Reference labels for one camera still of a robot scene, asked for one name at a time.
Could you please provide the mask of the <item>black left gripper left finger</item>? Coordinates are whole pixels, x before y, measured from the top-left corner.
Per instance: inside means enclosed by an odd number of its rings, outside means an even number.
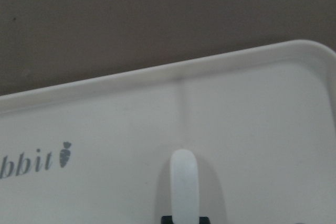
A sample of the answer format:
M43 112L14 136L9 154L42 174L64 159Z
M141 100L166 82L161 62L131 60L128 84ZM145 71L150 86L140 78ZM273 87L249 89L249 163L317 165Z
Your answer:
M173 224L172 216L162 216L161 224Z

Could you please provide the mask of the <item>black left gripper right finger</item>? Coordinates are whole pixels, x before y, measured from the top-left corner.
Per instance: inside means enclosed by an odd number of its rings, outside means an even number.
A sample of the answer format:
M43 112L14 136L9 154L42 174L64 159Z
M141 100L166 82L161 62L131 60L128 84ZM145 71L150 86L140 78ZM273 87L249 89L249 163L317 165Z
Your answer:
M210 219L207 216L200 216L198 223L199 224L210 224Z

